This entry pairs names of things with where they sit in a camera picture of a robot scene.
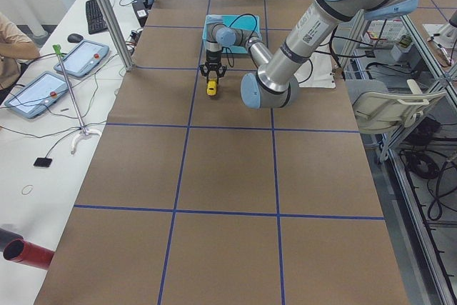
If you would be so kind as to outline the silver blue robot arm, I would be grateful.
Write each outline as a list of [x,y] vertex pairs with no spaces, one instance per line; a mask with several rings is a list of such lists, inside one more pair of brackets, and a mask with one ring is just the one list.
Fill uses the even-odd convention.
[[254,30],[231,28],[219,15],[206,18],[206,61],[200,66],[202,76],[215,71],[224,76],[221,63],[225,47],[242,46],[257,65],[256,73],[241,81],[241,98],[247,107],[281,108],[297,96],[299,85],[294,76],[323,40],[341,23],[358,11],[368,20],[388,19],[411,13],[419,0],[313,0],[280,48],[271,53]]

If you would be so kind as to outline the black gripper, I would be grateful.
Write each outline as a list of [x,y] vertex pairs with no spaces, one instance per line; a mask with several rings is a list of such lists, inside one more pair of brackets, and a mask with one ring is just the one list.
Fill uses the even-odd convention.
[[216,72],[216,83],[219,83],[219,79],[224,77],[227,67],[221,63],[222,54],[206,54],[206,60],[204,64],[199,65],[201,75],[205,77],[206,83],[209,83],[210,72]]

